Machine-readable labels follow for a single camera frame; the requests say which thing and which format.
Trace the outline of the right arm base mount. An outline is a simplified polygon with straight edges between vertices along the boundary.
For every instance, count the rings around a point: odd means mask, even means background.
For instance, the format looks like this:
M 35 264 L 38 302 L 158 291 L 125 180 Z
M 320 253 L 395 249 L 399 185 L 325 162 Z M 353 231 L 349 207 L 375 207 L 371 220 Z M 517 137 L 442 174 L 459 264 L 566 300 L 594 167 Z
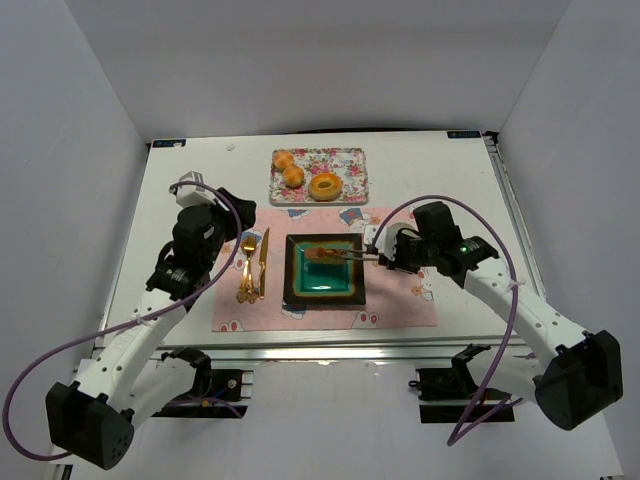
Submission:
M 489 345 L 470 344 L 451 360 L 446 368 L 420 368 L 416 370 L 416 379 L 408 382 L 408 388 L 418 394 L 420 422 L 422 424 L 455 425 L 463 415 L 477 390 L 480 380 L 472 380 L 466 364 L 476 355 L 490 351 Z M 470 425 L 488 414 L 505 397 L 505 393 L 487 388 L 476 406 L 465 420 Z M 514 408 L 509 399 L 491 417 L 489 423 L 510 423 L 515 421 Z

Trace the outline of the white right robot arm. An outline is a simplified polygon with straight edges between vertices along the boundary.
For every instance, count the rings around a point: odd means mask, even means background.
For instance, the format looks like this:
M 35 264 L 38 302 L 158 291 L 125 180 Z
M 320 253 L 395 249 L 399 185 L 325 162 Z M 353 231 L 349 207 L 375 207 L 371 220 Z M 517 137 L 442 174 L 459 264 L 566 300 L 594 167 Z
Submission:
M 516 395 L 566 431 L 619 401 L 623 376 L 616 338 L 569 320 L 518 280 L 499 237 L 464 237 L 449 209 L 452 202 L 418 197 L 411 202 L 413 225 L 386 217 L 364 234 L 367 251 L 381 266 L 408 273 L 433 268 L 505 322 L 497 349 L 471 344 L 452 358 L 445 385 L 470 395 L 472 406 L 486 389 Z

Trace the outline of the metal tongs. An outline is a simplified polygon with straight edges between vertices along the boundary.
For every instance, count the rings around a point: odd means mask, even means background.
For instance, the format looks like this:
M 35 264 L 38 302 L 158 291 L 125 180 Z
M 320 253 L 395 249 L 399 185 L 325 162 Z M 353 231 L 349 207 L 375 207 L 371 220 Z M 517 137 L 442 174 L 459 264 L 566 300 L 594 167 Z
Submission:
M 329 258 L 335 258 L 345 261 L 361 261 L 361 262 L 378 262 L 379 256 L 374 253 L 368 253 L 363 250 L 348 249 L 326 249 L 325 255 Z

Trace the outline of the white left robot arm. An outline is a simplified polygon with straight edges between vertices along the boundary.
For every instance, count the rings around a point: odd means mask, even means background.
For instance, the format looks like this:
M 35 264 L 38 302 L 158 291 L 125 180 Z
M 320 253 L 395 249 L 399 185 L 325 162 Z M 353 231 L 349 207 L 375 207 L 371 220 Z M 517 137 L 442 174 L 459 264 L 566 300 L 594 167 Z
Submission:
M 132 311 L 133 326 L 115 333 L 70 384 L 55 383 L 45 397 L 52 443 L 103 470 L 123 459 L 135 430 L 148 418 L 174 398 L 208 387 L 211 360 L 194 348 L 180 347 L 164 355 L 154 373 L 141 373 L 192 308 L 196 292 L 210 283 L 222 247 L 256 221 L 255 202 L 225 189 L 175 196 L 181 210 L 172 238 Z

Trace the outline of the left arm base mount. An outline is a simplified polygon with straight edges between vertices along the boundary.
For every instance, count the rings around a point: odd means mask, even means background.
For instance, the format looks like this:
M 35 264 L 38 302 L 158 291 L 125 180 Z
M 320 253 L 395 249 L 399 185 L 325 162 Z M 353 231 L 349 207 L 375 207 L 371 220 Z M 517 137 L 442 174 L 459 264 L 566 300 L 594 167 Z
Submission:
M 188 364 L 195 372 L 192 387 L 167 402 L 157 418 L 241 419 L 252 397 L 252 370 L 215 366 L 203 351 L 180 347 L 163 352 L 157 366 L 168 360 Z

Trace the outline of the brown striped bread loaf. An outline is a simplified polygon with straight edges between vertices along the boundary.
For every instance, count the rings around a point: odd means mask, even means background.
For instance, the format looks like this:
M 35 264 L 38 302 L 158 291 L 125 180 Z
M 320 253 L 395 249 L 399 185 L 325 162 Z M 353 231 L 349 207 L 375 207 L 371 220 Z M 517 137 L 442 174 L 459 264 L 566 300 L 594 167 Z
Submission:
M 338 265 L 345 262 L 345 252 L 339 249 L 311 247 L 304 250 L 304 258 L 314 264 Z

